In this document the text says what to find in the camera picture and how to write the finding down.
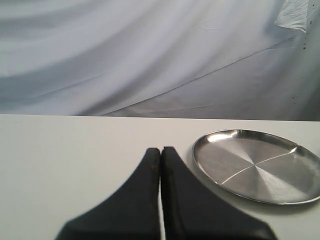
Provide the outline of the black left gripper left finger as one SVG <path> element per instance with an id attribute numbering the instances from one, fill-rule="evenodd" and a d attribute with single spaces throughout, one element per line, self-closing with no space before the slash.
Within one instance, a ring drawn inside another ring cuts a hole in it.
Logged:
<path id="1" fill-rule="evenodd" d="M 158 240 L 160 151 L 148 148 L 132 175 L 105 201 L 68 221 L 58 240 Z"/>

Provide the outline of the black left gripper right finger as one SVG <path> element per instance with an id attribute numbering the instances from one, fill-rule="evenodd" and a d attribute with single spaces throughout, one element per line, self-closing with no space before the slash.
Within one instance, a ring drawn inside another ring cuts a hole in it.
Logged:
<path id="1" fill-rule="evenodd" d="M 274 240 L 269 225 L 204 186 L 174 147 L 160 157 L 161 201 L 168 240 Z"/>

